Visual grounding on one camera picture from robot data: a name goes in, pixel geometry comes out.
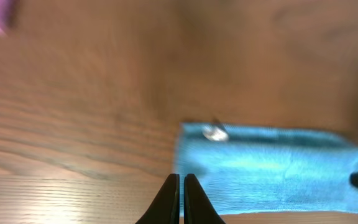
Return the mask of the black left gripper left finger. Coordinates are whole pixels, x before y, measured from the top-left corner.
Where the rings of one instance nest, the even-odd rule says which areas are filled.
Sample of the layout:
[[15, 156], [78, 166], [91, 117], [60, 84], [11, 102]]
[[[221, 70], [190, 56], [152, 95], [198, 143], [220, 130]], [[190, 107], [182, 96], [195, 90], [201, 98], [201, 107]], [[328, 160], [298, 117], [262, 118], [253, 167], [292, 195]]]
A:
[[170, 174], [136, 224], [179, 224], [180, 176]]

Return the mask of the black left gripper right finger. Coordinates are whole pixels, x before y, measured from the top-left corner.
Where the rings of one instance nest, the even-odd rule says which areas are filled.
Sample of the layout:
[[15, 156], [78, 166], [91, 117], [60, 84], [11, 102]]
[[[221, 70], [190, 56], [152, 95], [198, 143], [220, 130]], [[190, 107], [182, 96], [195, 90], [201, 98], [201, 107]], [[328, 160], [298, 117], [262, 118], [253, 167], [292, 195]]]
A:
[[194, 174], [184, 179], [185, 224], [225, 224]]

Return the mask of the blue microfiber cloth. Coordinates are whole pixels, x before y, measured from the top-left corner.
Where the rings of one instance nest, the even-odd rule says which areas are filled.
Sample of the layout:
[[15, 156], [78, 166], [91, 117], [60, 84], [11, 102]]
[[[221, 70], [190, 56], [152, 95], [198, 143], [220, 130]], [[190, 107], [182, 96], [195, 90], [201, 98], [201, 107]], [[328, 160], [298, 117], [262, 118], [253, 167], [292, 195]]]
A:
[[175, 172], [194, 174], [220, 215], [358, 214], [358, 145], [334, 133], [185, 123]]

